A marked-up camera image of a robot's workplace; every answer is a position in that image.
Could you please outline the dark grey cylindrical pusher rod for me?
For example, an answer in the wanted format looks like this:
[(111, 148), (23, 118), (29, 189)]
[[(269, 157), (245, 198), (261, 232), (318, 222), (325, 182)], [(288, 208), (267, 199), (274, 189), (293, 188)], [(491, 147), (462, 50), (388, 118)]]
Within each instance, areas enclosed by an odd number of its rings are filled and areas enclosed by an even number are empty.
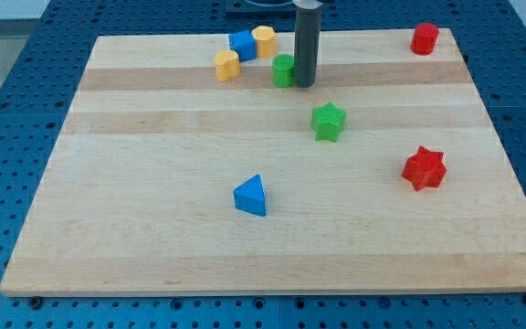
[(294, 80), (300, 88), (315, 83), (321, 32), (322, 2), (293, 0), (296, 6), (294, 30)]

